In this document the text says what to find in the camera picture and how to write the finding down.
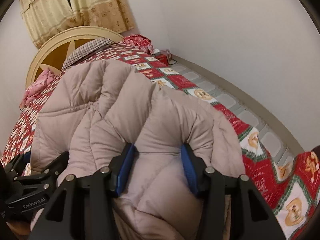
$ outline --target brown baseboard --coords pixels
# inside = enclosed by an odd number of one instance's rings
[[[179,63],[185,65],[191,70],[199,73],[212,83],[218,85],[234,97],[238,98],[241,102],[243,102],[250,110],[254,113],[259,113],[259,117],[261,117],[268,126],[276,131],[276,134],[280,137],[280,139],[288,146],[290,152],[294,155],[304,152],[304,149],[298,143],[296,138],[290,133],[290,131],[281,123],[272,113],[270,113],[263,105],[261,105],[258,101],[253,99],[251,96],[243,92],[241,89],[228,82],[227,80],[219,77],[218,75],[212,73],[211,71],[200,67],[197,64],[194,64],[190,61],[187,61],[183,58],[173,55],[173,58],[177,60]]]

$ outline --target bed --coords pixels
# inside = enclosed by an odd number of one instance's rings
[[[83,62],[111,58],[124,61],[135,66],[137,71],[143,73],[152,82],[182,90],[223,112],[238,135],[246,174],[254,181],[272,208],[286,238],[304,239],[306,234],[308,236],[315,234],[316,227],[313,224],[319,221],[320,217],[320,208],[317,208],[320,200],[320,163],[316,150],[299,154],[292,162],[277,166],[268,150],[260,142],[259,132],[255,127],[242,122],[214,97],[153,56],[137,47],[119,44],[123,36],[101,27],[72,28],[54,36],[41,47],[30,65],[26,88],[46,68],[50,68],[57,76],[37,99],[21,111],[1,159],[3,165],[18,153],[31,152],[37,115],[60,79],[63,78],[65,72],[61,71],[61,68],[66,57],[84,43],[101,37],[108,37],[115,44],[93,54]],[[30,173],[31,167],[28,165],[24,175]]]

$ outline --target yellow curtain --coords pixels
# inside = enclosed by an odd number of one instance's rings
[[[127,0],[70,0],[82,25],[94,25],[121,33],[134,28]]]
[[[94,25],[121,33],[134,28],[126,0],[20,0],[21,16],[40,48],[61,31]]]

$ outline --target headboard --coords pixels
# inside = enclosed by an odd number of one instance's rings
[[[112,30],[97,26],[80,26],[65,30],[49,39],[38,51],[29,67],[26,88],[41,72],[49,68],[55,74],[61,72],[63,62],[76,48],[98,38],[109,38],[114,42],[123,40],[123,36]]]

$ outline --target silver screw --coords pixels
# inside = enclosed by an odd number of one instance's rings
[[[102,168],[100,169],[100,172],[101,172],[102,174],[108,173],[109,171],[110,171],[110,169],[109,169],[109,167],[107,167],[107,166],[102,167]]]
[[[206,167],[205,172],[208,174],[214,173],[216,170],[213,167]]]
[[[75,176],[73,174],[69,174],[66,176],[66,181],[73,181],[75,179]]]
[[[241,179],[242,181],[248,181],[248,180],[249,180],[249,177],[248,177],[248,175],[242,174],[242,175],[240,176],[240,179]]]

